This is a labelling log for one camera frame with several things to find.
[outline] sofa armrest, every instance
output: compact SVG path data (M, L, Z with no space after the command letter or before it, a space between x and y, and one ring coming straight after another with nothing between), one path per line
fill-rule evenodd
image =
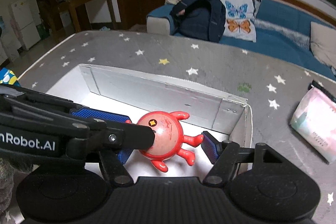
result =
M173 35L176 27L169 14L174 5L166 4L156 8L147 15L147 32L153 34Z

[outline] red toy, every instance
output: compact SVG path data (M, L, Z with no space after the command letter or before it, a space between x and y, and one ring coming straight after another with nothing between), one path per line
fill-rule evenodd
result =
M170 159L176 154L184 158L192 166L195 163L195 153L182 149L182 144L187 143L193 147L199 146L203 141L203 135L190 137L183 134L179 120L188 119L186 112L150 112L142 116L138 125L150 126L155 133L153 146L147 151L141 150L141 154L150 159L152 164L160 171L167 172L168 167L163 160Z

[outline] table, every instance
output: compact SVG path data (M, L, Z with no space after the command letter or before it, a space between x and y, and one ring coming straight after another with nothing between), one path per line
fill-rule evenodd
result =
M92 0L70 0L68 2L62 2L57 6L57 10L58 13L62 13L64 11L69 11L73 25L75 27L75 30L77 33L81 32L81 26L80 26L80 22L78 19L78 14L76 11L76 8L84 5L87 2L90 2ZM116 25L116 19L114 16L114 11L113 11L113 5L112 5L112 0L107 0L107 4L109 7L109 11L110 11L110 15L111 15L111 19L112 19L112 24L113 24L113 28L116 30L117 29L117 25Z
M38 60L22 75L20 83L47 92L81 63L187 79L247 98L253 112L253 144L267 143L312 177L321 189L321 201L313 219L335 224L336 202L330 206L327 200L328 194L336 193L336 164L328 165L289 126L313 79L334 95L335 81L294 64L228 45L127 31L87 31L75 34ZM284 84L277 81L278 76L285 80ZM276 93L267 87L270 84ZM270 107L269 100L276 100L279 107Z

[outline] screw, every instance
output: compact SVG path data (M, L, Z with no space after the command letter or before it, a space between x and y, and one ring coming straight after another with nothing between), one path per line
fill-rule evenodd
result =
M77 123L77 122L74 122L72 125L73 125L75 128L80 128L80 129L85 129L85 128L87 128L86 125L79 124L79 123Z
M218 185L222 182L222 178L218 176L209 176L206 179L206 182L211 184L211 185Z
M114 181L118 184L124 185L131 181L131 178L128 176L118 176L114 178Z
M109 136L109 141L110 141L111 143L115 143L115 142L117 141L117 137L116 137L116 135L111 134L111 135Z

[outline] blue gripper pad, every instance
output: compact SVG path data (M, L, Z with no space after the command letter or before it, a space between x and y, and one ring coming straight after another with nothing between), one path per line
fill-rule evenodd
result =
M71 110L70 114L74 116L79 116L83 118L98 118L102 120L110 120L110 121L116 121L116 122L125 122L126 120L130 120L130 118L126 115L121 115L121 114L116 114L116 113L111 113L111 112L103 112L99 111L96 109L91 109L91 108L81 108L78 111ZM130 155L132 154L133 149L123 149L118 153L118 159L124 165Z
M210 162L212 164L215 164L221 153L221 151L218 151L218 147L220 147L221 143L217 141L217 139L213 137L208 131L203 131L202 134L204 136L204 139L201 143L201 148L203 149Z

